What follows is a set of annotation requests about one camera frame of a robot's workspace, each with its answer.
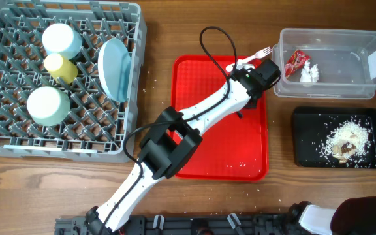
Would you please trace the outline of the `white plastic fork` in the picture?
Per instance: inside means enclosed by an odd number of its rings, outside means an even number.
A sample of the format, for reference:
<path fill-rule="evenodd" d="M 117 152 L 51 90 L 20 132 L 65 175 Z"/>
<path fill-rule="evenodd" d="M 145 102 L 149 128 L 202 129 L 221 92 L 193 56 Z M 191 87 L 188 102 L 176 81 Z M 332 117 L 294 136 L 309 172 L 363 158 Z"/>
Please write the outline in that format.
<path fill-rule="evenodd" d="M 249 57 L 246 57 L 245 59 L 239 59 L 239 60 L 237 60 L 237 62 L 230 64 L 230 65 L 227 65 L 226 71 L 231 72 L 234 68 L 241 69 L 242 67 L 249 66 L 249 62 L 252 62 L 256 59 L 262 59 L 262 58 L 266 57 L 267 55 L 271 54 L 271 52 L 272 52 L 272 48 L 270 46 L 266 47 L 264 49 L 261 49 L 261 50 L 257 51 L 255 54 L 253 54 Z"/>

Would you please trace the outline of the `red snack wrapper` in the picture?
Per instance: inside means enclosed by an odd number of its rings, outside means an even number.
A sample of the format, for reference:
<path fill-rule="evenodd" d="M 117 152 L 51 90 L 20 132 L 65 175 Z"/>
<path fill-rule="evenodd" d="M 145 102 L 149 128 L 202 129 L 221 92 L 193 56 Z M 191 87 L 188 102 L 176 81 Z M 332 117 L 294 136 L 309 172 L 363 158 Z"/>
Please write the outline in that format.
<path fill-rule="evenodd" d="M 294 74 L 298 69 L 301 69 L 311 57 L 305 52 L 297 49 L 288 59 L 285 64 L 285 78 L 288 78 L 290 75 Z"/>

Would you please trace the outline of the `white napkin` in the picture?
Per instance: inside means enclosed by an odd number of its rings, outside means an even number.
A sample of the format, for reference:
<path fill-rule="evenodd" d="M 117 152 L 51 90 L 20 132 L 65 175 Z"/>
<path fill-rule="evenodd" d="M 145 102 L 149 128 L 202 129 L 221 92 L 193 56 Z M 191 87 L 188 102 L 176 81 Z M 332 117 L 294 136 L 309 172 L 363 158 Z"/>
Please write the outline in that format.
<path fill-rule="evenodd" d="M 301 71 L 300 81 L 304 83 L 316 83 L 319 80 L 319 69 L 318 65 L 314 64 L 311 67 L 310 60 L 304 63 L 304 67 Z"/>

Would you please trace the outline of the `light blue plate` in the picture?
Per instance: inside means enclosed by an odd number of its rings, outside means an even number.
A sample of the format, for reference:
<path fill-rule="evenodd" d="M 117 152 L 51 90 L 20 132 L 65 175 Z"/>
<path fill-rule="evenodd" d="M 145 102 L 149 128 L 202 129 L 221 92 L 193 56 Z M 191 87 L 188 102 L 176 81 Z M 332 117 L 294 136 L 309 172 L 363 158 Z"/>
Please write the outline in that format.
<path fill-rule="evenodd" d="M 99 80 L 105 94 L 117 102 L 127 100 L 131 57 L 124 43 L 112 38 L 103 44 L 98 56 Z"/>

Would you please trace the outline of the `yellow plastic cup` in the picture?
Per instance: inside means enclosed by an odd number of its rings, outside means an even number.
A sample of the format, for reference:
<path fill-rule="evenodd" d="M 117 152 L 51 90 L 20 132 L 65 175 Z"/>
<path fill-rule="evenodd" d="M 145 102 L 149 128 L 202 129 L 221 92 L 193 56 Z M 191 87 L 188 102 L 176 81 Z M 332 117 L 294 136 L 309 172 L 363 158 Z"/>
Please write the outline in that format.
<path fill-rule="evenodd" d="M 57 53 L 50 54 L 45 58 L 44 68 L 56 81 L 61 78 L 67 84 L 73 83 L 78 75 L 77 66 Z"/>

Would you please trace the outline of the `light blue bowl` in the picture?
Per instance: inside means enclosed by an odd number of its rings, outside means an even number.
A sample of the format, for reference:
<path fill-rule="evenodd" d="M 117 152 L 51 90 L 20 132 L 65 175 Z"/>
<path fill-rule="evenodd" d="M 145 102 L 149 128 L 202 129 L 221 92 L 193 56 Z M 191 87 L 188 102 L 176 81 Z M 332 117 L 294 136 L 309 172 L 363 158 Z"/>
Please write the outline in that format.
<path fill-rule="evenodd" d="M 80 34 L 65 23 L 55 23 L 42 34 L 42 44 L 48 55 L 60 54 L 66 59 L 75 58 L 82 47 Z"/>

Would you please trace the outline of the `green bowl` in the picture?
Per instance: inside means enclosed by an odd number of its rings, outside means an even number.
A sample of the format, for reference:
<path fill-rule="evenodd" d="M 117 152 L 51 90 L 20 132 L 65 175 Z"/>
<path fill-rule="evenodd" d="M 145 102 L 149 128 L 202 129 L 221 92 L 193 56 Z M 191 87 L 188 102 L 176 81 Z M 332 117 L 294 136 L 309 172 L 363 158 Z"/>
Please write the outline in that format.
<path fill-rule="evenodd" d="M 68 116 L 71 102 L 67 94 L 59 89 L 43 86 L 30 94 L 26 107 L 35 123 L 51 127 Z"/>

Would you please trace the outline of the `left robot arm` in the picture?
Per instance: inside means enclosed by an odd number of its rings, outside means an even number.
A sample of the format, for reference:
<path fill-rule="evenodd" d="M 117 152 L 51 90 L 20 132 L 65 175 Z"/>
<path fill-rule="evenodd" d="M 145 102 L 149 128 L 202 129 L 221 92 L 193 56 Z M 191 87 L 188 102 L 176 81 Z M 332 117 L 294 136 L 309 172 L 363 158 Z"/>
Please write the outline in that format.
<path fill-rule="evenodd" d="M 85 216 L 92 234 L 113 234 L 127 223 L 136 205 L 151 188 L 178 173 L 203 141 L 203 134 L 225 117 L 256 103 L 280 76 L 259 66 L 234 69 L 215 93 L 198 104 L 177 111 L 165 109 L 140 142 L 140 153 L 128 178 L 102 206 Z"/>

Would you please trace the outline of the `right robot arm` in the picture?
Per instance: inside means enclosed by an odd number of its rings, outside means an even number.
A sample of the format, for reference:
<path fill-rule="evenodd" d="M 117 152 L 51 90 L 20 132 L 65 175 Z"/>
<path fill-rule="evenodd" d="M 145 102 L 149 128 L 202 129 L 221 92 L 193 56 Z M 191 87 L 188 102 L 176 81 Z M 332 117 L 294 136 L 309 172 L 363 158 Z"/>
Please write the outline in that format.
<path fill-rule="evenodd" d="M 376 195 L 347 199 L 336 209 L 308 201 L 293 204 L 283 230 L 285 234 L 376 234 Z"/>

